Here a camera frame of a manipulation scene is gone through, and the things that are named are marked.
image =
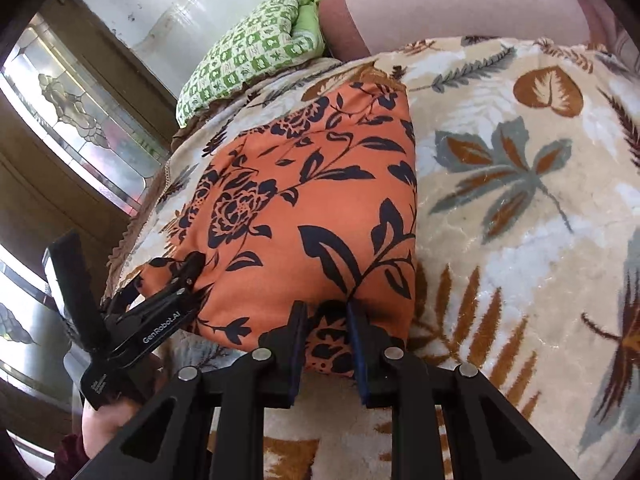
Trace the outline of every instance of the green checkered pillow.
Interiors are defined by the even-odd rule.
[[[230,97],[256,78],[318,57],[324,41],[319,0],[267,0],[228,31],[182,88],[175,117],[183,128],[200,108]]]

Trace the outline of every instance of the beige blanket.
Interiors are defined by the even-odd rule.
[[[452,38],[267,80],[172,156],[120,284],[166,254],[215,149],[366,62],[406,85],[414,124],[409,348],[447,368],[476,364],[580,478],[613,478],[640,436],[640,85],[606,53]],[[178,365],[237,355],[174,336]],[[293,409],[266,414],[265,478],[388,479],[390,416],[360,407],[351,381],[305,374]]]

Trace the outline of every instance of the silver screw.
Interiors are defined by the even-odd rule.
[[[198,369],[195,366],[185,366],[178,372],[178,379],[181,381],[193,381],[198,376]]]
[[[397,346],[390,346],[389,348],[385,349],[385,357],[387,359],[391,359],[392,361],[398,361],[398,359],[402,359],[404,357],[404,352]]]
[[[271,350],[268,348],[256,348],[253,352],[251,352],[251,357],[256,361],[266,361],[269,357],[271,357]]]
[[[471,363],[462,363],[458,368],[458,371],[463,377],[475,377],[478,375],[478,369]]]

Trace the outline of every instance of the orange garment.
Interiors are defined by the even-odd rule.
[[[415,139],[406,94],[351,82],[243,132],[213,156],[174,228],[171,258],[141,273],[149,296],[191,251],[207,264],[190,330],[250,351],[294,301],[314,330],[307,365],[351,371],[344,305],[405,340],[414,310]]]

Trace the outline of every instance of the maroon sleeve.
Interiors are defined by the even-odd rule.
[[[84,452],[82,435],[67,435],[56,451],[55,467],[46,480],[71,480],[89,462]]]

